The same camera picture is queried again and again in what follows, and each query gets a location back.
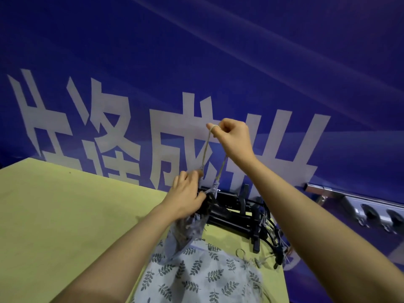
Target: forearm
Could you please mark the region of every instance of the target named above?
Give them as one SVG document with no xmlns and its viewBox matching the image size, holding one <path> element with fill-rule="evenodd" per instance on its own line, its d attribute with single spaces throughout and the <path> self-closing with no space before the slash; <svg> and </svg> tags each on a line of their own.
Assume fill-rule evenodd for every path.
<svg viewBox="0 0 404 303">
<path fill-rule="evenodd" d="M 241 168 L 333 300 L 404 302 L 401 271 L 371 244 L 258 160 Z"/>
<path fill-rule="evenodd" d="M 155 207 L 52 302 L 125 302 L 172 217 L 162 205 Z"/>
</svg>

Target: yellow table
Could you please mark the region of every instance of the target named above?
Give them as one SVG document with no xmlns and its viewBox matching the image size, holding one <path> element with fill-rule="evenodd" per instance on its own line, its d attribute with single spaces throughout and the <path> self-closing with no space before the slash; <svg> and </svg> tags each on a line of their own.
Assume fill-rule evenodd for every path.
<svg viewBox="0 0 404 303">
<path fill-rule="evenodd" d="M 165 194 L 32 158 L 1 169 L 0 302 L 49 302 Z M 249 240 L 212 225 L 203 238 L 257 257 Z M 289 302 L 273 261 L 261 269 L 264 286 L 273 302 Z"/>
</svg>

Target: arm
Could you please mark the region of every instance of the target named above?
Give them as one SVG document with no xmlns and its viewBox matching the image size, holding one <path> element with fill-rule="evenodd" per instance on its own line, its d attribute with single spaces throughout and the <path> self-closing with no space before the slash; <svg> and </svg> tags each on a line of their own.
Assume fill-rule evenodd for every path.
<svg viewBox="0 0 404 303">
<path fill-rule="evenodd" d="M 163 202 L 126 232 L 59 293 L 52 303 L 124 303 L 157 241 L 176 219 L 200 208 L 199 174 L 181 171 Z"/>
<path fill-rule="evenodd" d="M 250 177 L 290 243 L 335 302 L 404 302 L 402 272 L 255 158 L 244 122 L 224 119 L 212 133 Z"/>
</svg>

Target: black device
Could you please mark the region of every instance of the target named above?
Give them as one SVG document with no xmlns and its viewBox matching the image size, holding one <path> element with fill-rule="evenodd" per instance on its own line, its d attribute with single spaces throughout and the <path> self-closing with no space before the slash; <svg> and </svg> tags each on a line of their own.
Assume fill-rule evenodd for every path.
<svg viewBox="0 0 404 303">
<path fill-rule="evenodd" d="M 202 187 L 200 191 L 208 191 L 208 187 Z M 208 224 L 213 224 L 242 237 L 251 239 L 254 253 L 260 251 L 260 239 L 264 240 L 275 254 L 275 266 L 283 263 L 284 252 L 280 246 L 279 229 L 273 224 L 276 238 L 273 238 L 265 226 L 261 225 L 264 215 L 270 216 L 270 211 L 262 199 L 252 201 L 246 198 L 249 193 L 249 185 L 244 184 L 240 194 L 226 191 L 217 192 L 217 197 L 213 193 L 207 193 L 206 199 L 197 211 L 199 214 L 209 214 Z"/>
</svg>

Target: hand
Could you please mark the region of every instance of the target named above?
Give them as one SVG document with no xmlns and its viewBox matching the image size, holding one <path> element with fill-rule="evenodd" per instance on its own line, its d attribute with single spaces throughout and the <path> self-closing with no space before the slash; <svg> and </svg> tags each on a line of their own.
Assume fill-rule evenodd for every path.
<svg viewBox="0 0 404 303">
<path fill-rule="evenodd" d="M 181 171 L 173 181 L 173 186 L 161 203 L 172 213 L 173 221 L 185 218 L 195 213 L 202 205 L 206 194 L 202 191 L 198 194 L 198 180 L 202 172 L 194 170 L 189 173 Z"/>
<path fill-rule="evenodd" d="M 255 160 L 255 154 L 250 141 L 249 127 L 245 122 L 225 118 L 219 126 L 212 129 L 213 136 L 222 144 L 225 152 L 241 169 L 246 163 Z"/>
</svg>

